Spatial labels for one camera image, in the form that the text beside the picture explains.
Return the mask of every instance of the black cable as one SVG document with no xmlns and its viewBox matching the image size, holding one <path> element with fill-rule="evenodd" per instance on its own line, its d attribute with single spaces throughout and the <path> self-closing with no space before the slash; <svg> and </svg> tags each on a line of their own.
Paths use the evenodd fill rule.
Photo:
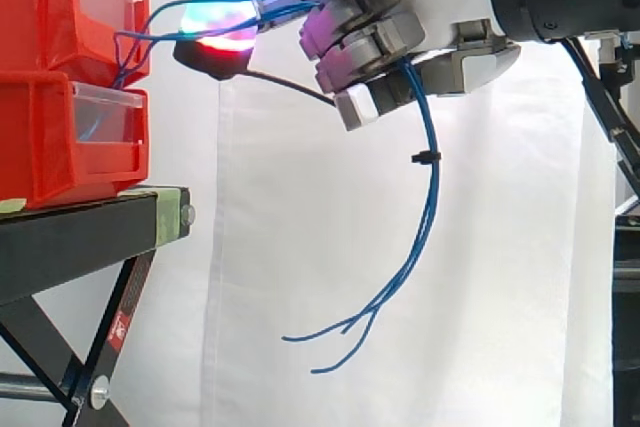
<svg viewBox="0 0 640 427">
<path fill-rule="evenodd" d="M 328 104 L 331 107 L 334 107 L 333 100 L 331 100 L 329 97 L 322 95 L 321 93 L 316 92 L 315 90 L 309 89 L 303 85 L 296 84 L 295 82 L 291 82 L 290 80 L 281 79 L 280 77 L 276 77 L 275 75 L 271 75 L 271 74 L 266 74 L 264 72 L 256 72 L 255 70 L 247 70 L 246 72 L 240 75 L 244 75 L 245 77 L 251 77 L 254 79 L 265 80 L 267 82 L 272 82 L 274 84 L 277 84 L 281 87 L 286 87 L 287 89 L 293 89 L 295 91 L 300 92 L 301 94 L 308 95 L 309 97 L 313 97 L 314 99 L 319 100 L 320 102 L 324 102 L 325 104 Z"/>
</svg>

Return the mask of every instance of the blue cable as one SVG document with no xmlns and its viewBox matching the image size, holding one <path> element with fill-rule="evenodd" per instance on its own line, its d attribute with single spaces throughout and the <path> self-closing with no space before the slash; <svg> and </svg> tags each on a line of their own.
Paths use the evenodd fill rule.
<svg viewBox="0 0 640 427">
<path fill-rule="evenodd" d="M 257 18 L 249 19 L 245 22 L 242 22 L 238 25 L 234 25 L 233 27 L 229 27 L 226 29 L 205 30 L 200 32 L 189 32 L 189 33 L 173 32 L 173 33 L 164 34 L 164 35 L 150 35 L 150 34 L 143 34 L 143 33 L 136 33 L 136 32 L 124 32 L 124 31 L 116 32 L 116 34 L 114 35 L 114 42 L 116 45 L 116 60 L 118 62 L 118 66 L 120 67 L 120 71 L 118 72 L 116 79 L 113 82 L 113 87 L 114 88 L 121 87 L 129 75 L 131 75 L 132 73 L 140 69 L 149 59 L 149 55 L 153 47 L 155 47 L 159 42 L 167 42 L 167 41 L 180 42 L 185 40 L 198 40 L 203 37 L 215 37 L 219 35 L 225 35 L 238 30 L 260 26 L 262 24 L 268 24 L 276 21 L 280 17 L 284 17 L 287 15 L 291 15 L 299 12 L 308 12 L 314 7 L 316 7 L 317 5 L 318 4 L 316 2 L 300 2 L 295 5 L 284 6 L 278 9 L 265 12 L 260 19 L 257 19 Z M 158 11 L 161 12 L 162 9 L 165 9 L 165 8 L 167 7 L 163 6 L 160 9 L 158 9 Z M 129 52 L 129 55 L 127 56 L 127 59 L 125 59 L 124 62 L 120 62 L 120 43 L 118 42 L 119 37 L 130 37 L 130 38 L 136 39 L 136 42 L 134 43 L 131 51 Z M 148 41 L 151 41 L 152 43 L 149 46 L 147 46 L 147 50 L 145 51 L 145 54 L 142 56 L 142 60 L 139 61 L 134 67 L 127 69 L 126 66 L 129 64 L 129 62 L 133 58 L 133 53 L 137 50 L 140 42 L 143 40 L 148 40 Z"/>
<path fill-rule="evenodd" d="M 238 2 L 253 2 L 254 0 L 174 0 L 172 2 L 168 2 L 160 7 L 158 7 L 158 9 L 156 9 L 153 14 L 151 14 L 151 16 L 149 17 L 149 19 L 144 23 L 144 25 L 142 26 L 141 31 L 142 32 L 147 32 L 147 30 L 149 30 L 149 27 L 151 26 L 151 23 L 165 10 L 173 8 L 173 7 L 178 7 L 181 5 L 188 5 L 188 4 L 211 4 L 211 3 L 238 3 Z M 131 50 L 129 51 L 129 54 L 127 55 L 127 58 L 125 59 L 125 61 L 120 64 L 119 59 L 120 59 L 120 45 L 118 44 L 117 40 L 115 40 L 116 43 L 116 59 L 118 59 L 118 67 L 119 69 L 122 71 L 124 68 L 126 68 L 127 65 L 129 65 L 129 63 L 133 60 L 133 56 L 135 55 L 135 52 L 137 51 L 137 48 L 140 46 L 140 42 L 141 39 L 138 39 L 133 47 L 131 48 Z"/>
<path fill-rule="evenodd" d="M 162 7 L 158 8 L 149 17 L 149 19 L 143 26 L 143 32 L 146 32 L 149 29 L 153 20 L 156 17 L 158 17 L 158 15 L 160 15 L 164 10 L 171 7 L 175 7 L 177 5 L 183 5 L 183 4 L 189 4 L 189 3 L 211 3 L 211 2 L 227 2 L 228 3 L 228 2 L 245 2 L 245 1 L 251 1 L 251 0 L 176 0 L 173 2 L 169 2 L 168 4 L 165 4 Z M 116 48 L 116 61 L 118 62 L 119 72 L 112 84 L 112 87 L 122 89 L 124 87 L 127 77 L 135 73 L 137 70 L 139 70 L 140 68 L 142 68 L 142 66 L 146 64 L 146 62 L 149 60 L 149 56 L 151 55 L 151 51 L 160 42 L 164 42 L 164 41 L 179 42 L 184 40 L 198 40 L 203 37 L 213 37 L 218 35 L 224 35 L 224 34 L 238 31 L 238 30 L 247 29 L 250 27 L 260 26 L 263 23 L 274 22 L 280 17 L 283 17 L 285 15 L 291 15 L 298 12 L 308 12 L 312 8 L 316 7 L 317 5 L 318 4 L 316 2 L 299 2 L 298 4 L 288 5 L 278 9 L 267 11 L 262 15 L 260 19 L 256 19 L 256 18 L 249 19 L 245 22 L 242 22 L 240 24 L 234 25 L 226 29 L 206 30 L 206 31 L 194 32 L 194 33 L 175 32 L 175 33 L 165 34 L 165 35 L 149 35 L 149 34 L 141 34 L 136 32 L 124 32 L 124 31 L 116 32 L 114 35 L 114 43 Z M 118 42 L 119 37 L 131 37 L 136 39 L 136 42 L 134 42 L 133 47 L 129 51 L 129 55 L 127 56 L 127 59 L 124 62 L 120 61 L 120 42 Z M 133 59 L 133 55 L 135 54 L 142 40 L 150 41 L 149 45 L 145 49 L 145 53 L 143 54 L 141 60 L 138 61 L 138 63 L 135 66 L 133 66 L 132 68 L 127 68 L 126 66 Z M 84 132 L 78 138 L 78 140 L 80 142 L 89 141 L 91 137 L 93 137 L 93 135 L 98 130 L 98 127 L 100 126 L 100 123 L 102 122 L 103 118 L 104 118 L 104 114 L 98 116 L 98 118 L 95 120 L 93 125 L 86 132 Z"/>
<path fill-rule="evenodd" d="M 424 122 L 425 132 L 427 135 L 427 141 L 429 144 L 429 148 L 432 152 L 438 151 L 438 138 L 436 135 L 435 125 L 433 123 L 433 119 L 431 117 L 431 112 L 429 109 L 429 103 L 427 101 L 427 96 L 422 86 L 422 81 L 418 76 L 413 64 L 408 59 L 403 59 L 400 62 L 400 68 L 407 76 L 411 88 L 415 94 L 416 100 L 418 101 L 418 105 L 420 106 L 420 112 L 422 114 L 422 119 Z M 339 369 L 343 365 L 345 365 L 351 358 L 353 358 L 360 348 L 364 345 L 366 339 L 368 338 L 371 328 L 375 322 L 376 317 L 378 316 L 382 307 L 391 300 L 395 294 L 400 290 L 400 288 L 404 285 L 406 280 L 409 278 L 413 270 L 415 269 L 420 256 L 424 250 L 424 247 L 427 243 L 431 230 L 433 229 L 433 224 L 436 218 L 436 212 L 438 209 L 438 199 L 440 196 L 440 164 L 438 162 L 432 165 L 431 172 L 431 180 L 429 185 L 429 191 L 427 194 L 427 198 L 425 200 L 425 206 L 423 209 L 422 217 L 420 219 L 420 224 L 418 226 L 418 232 L 416 234 L 416 238 L 414 240 L 413 246 L 409 253 L 409 257 L 402 268 L 393 276 L 393 278 L 384 286 L 384 288 L 367 304 L 367 306 L 362 309 L 358 314 L 353 317 L 349 317 L 341 322 L 338 322 L 332 326 L 327 327 L 319 332 L 316 332 L 311 335 L 307 335 L 304 337 L 283 337 L 282 340 L 286 342 L 307 342 L 310 340 L 317 339 L 318 337 L 322 337 L 330 332 L 333 332 L 337 329 L 342 328 L 342 334 L 346 334 L 349 332 L 355 325 L 357 325 L 360 320 L 364 317 L 369 316 L 369 321 L 360 336 L 360 339 L 356 343 L 355 347 L 345 355 L 342 360 L 331 367 L 323 368 L 323 369 L 314 369 L 311 371 L 312 374 L 326 374 L 330 372 L 334 372 Z"/>
</svg>

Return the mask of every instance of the led light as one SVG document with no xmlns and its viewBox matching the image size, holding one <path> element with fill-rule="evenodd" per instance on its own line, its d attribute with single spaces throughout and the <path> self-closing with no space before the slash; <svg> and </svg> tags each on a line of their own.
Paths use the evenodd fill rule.
<svg viewBox="0 0 640 427">
<path fill-rule="evenodd" d="M 229 29 L 256 17 L 252 2 L 190 4 L 182 19 L 186 33 Z M 258 26 L 247 27 L 224 35 L 200 39 L 203 45 L 216 50 L 242 52 L 255 47 Z"/>
</svg>

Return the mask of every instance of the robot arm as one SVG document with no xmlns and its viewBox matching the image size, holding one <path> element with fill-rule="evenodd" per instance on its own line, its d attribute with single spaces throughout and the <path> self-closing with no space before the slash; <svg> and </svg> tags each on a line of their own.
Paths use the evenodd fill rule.
<svg viewBox="0 0 640 427">
<path fill-rule="evenodd" d="M 454 95 L 502 75 L 519 56 L 517 42 L 561 42 L 640 195 L 640 132 L 620 105 L 640 46 L 619 40 L 638 30 L 640 0 L 326 0 L 306 20 L 301 45 L 351 130 L 413 100 L 395 69 L 402 56 L 414 57 L 428 94 Z M 603 41 L 600 76 L 576 39 L 583 35 Z"/>
</svg>

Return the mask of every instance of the red storage bin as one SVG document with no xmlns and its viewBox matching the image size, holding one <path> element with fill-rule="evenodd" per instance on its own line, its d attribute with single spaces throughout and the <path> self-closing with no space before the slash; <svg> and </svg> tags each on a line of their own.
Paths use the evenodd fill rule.
<svg viewBox="0 0 640 427">
<path fill-rule="evenodd" d="M 0 0 L 0 71 L 55 70 L 69 79 L 108 87 L 116 72 L 114 33 L 141 31 L 149 0 Z M 125 55 L 133 46 L 121 39 Z M 146 45 L 137 49 L 141 60 Z M 131 84 L 149 74 L 147 62 Z"/>
<path fill-rule="evenodd" d="M 144 91 L 0 72 L 0 211 L 109 198 L 148 176 Z"/>
</svg>

